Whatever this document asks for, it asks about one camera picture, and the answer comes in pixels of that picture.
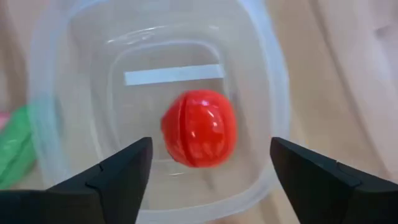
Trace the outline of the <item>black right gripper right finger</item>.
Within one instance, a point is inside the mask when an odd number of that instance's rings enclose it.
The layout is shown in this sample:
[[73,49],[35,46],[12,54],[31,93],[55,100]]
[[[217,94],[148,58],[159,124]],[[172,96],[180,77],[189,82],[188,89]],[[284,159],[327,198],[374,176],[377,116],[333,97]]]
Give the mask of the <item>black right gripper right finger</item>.
[[270,155],[300,224],[398,224],[398,184],[279,137]]

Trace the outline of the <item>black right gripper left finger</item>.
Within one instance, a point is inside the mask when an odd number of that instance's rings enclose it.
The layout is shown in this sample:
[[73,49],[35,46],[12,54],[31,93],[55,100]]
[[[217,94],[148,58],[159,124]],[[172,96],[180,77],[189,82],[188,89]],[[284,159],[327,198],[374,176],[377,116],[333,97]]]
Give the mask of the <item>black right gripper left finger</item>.
[[46,190],[0,190],[0,224],[135,224],[149,180],[144,137]]

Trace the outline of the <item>red toy tomato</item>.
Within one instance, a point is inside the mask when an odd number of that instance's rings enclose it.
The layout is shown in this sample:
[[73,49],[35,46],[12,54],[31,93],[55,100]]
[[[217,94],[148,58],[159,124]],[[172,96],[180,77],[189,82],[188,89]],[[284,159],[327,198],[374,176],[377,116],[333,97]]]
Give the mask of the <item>red toy tomato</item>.
[[160,120],[171,158],[194,168],[226,162],[236,146],[237,127],[231,102],[213,90],[183,92]]

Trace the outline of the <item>green toy vegetable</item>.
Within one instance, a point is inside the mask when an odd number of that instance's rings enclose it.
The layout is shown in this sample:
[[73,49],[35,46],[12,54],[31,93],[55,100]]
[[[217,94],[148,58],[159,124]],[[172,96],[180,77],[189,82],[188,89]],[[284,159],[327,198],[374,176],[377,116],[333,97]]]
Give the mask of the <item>green toy vegetable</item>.
[[29,108],[22,106],[10,114],[0,129],[0,190],[21,181],[35,160]]

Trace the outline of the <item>clear plastic tupperware container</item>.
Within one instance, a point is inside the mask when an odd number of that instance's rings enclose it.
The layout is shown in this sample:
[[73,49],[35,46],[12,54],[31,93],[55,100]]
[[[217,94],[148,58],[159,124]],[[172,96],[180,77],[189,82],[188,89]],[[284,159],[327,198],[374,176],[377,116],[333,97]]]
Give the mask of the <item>clear plastic tupperware container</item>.
[[[149,136],[137,224],[203,224],[251,208],[277,185],[271,137],[289,135],[289,78],[263,0],[51,0],[30,45],[29,99],[40,168],[55,185]],[[189,168],[160,120],[187,90],[232,103],[233,155]]]

